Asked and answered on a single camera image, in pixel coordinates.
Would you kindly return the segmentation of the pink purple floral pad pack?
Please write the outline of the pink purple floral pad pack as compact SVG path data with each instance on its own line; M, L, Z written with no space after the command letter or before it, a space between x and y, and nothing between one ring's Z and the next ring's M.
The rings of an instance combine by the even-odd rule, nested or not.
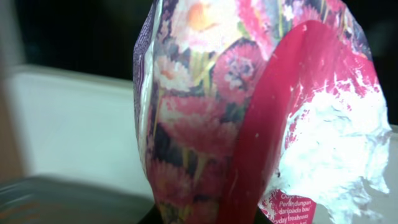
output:
M156 0L133 56L161 223L379 220L392 129L343 1Z

